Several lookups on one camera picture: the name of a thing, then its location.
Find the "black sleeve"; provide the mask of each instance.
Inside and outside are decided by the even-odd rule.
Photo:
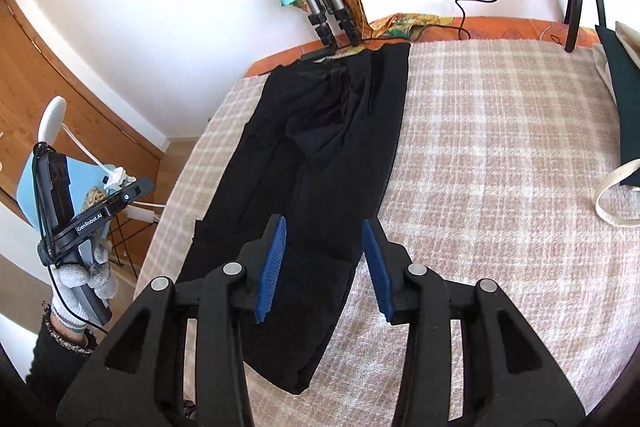
[[[86,347],[66,341],[51,326],[49,313],[47,310],[42,320],[26,383],[36,398],[53,412],[86,359],[94,352],[96,341],[88,330],[85,332],[88,338]]]

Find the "bed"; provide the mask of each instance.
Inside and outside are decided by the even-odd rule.
[[[640,339],[640,230],[598,218],[593,193],[619,165],[618,116],[581,30],[573,54],[554,43],[563,25],[471,18],[458,41],[430,28],[410,52],[398,153],[380,210],[389,240],[445,279],[496,280],[532,324],[591,410]],[[308,48],[270,57],[248,72],[197,142],[151,243],[137,291],[176,279],[202,219],[276,64]],[[605,203],[638,213],[624,188]],[[462,350],[454,349],[451,415],[462,413]],[[186,394],[194,398],[194,325]],[[406,327],[378,312],[366,263],[311,387],[293,396],[245,365],[256,425],[387,426],[404,359]]]

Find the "white glove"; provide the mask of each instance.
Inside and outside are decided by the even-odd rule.
[[[96,237],[94,236],[91,239],[94,263],[89,267],[89,272],[77,264],[64,264],[60,268],[51,267],[53,279],[56,282],[56,286],[58,286],[62,299],[67,307],[81,317],[82,320],[78,320],[67,311],[55,289],[53,289],[53,298],[51,300],[51,313],[58,317],[65,327],[76,333],[84,331],[88,316],[82,309],[78,299],[76,299],[72,288],[88,284],[100,299],[111,299],[118,291],[118,280],[109,268],[111,242],[96,239]]]

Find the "black pants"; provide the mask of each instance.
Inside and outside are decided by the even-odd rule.
[[[268,78],[211,206],[196,222],[179,282],[231,261],[287,219],[271,312],[243,325],[244,360],[278,387],[308,386],[346,302],[362,220],[378,213],[404,111],[408,44],[280,67]]]

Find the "light blue chair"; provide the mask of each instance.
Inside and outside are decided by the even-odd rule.
[[[18,189],[16,194],[16,200],[20,205],[20,210],[27,218],[29,223],[34,229],[38,229],[38,214],[36,211],[36,200],[33,193],[33,174],[31,172],[31,163],[33,162],[33,153],[29,155],[27,164],[24,166],[20,181],[18,182]],[[80,208],[84,203],[89,190],[94,187],[103,187],[102,182],[105,172],[97,165],[81,162],[80,160],[74,160],[73,158],[66,158],[66,163],[69,171],[69,179],[71,184],[69,190],[71,192],[71,202],[74,206],[76,215],[80,213]],[[113,165],[105,165],[108,169],[114,169]],[[106,237],[108,233],[108,225],[104,227],[103,237]]]

